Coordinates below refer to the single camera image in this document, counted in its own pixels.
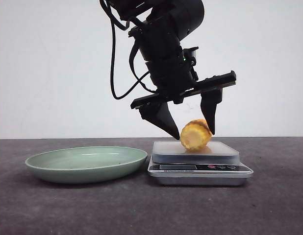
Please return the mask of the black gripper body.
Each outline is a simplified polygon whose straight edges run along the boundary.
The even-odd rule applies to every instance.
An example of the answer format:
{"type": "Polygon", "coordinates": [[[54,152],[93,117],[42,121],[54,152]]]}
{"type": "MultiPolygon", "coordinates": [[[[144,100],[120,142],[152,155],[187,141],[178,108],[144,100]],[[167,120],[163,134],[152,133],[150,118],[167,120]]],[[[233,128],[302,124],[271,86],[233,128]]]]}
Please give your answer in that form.
{"type": "Polygon", "coordinates": [[[155,94],[133,100],[130,105],[132,109],[139,109],[149,103],[173,101],[174,104],[180,104],[186,97],[223,89],[235,85],[236,82],[234,71],[215,75],[202,81],[194,81],[184,59],[166,63],[150,60],[146,62],[146,65],[157,89],[155,94]]]}

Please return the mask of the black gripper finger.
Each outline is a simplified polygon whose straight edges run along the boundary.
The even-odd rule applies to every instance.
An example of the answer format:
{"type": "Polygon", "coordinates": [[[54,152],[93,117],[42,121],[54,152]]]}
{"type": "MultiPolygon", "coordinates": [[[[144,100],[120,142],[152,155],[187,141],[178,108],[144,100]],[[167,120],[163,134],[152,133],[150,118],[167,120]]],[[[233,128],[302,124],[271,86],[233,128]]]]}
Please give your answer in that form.
{"type": "Polygon", "coordinates": [[[207,122],[210,132],[215,134],[215,113],[217,104],[222,102],[223,89],[210,90],[201,93],[201,111],[207,122]]]}
{"type": "Polygon", "coordinates": [[[159,127],[174,137],[180,139],[179,130],[171,116],[168,103],[149,103],[139,108],[142,119],[159,127]]]}

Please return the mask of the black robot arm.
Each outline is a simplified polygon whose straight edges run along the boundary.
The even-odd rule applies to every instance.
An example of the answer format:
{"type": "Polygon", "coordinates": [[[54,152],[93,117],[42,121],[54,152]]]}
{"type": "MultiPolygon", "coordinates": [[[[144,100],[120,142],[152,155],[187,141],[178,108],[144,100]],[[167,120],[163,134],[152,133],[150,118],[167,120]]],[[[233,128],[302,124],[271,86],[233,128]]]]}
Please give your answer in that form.
{"type": "Polygon", "coordinates": [[[142,119],[161,128],[175,139],[178,128],[170,114],[168,102],[180,104],[184,98],[200,94],[201,111],[211,132],[215,132],[217,104],[222,101],[223,88],[234,85],[231,71],[205,80],[195,72],[196,48],[182,48],[180,42],[203,21],[204,5],[200,0],[102,0],[102,9],[111,28],[127,31],[134,38],[129,56],[133,67],[141,52],[147,75],[156,86],[149,96],[131,103],[142,119]]]}

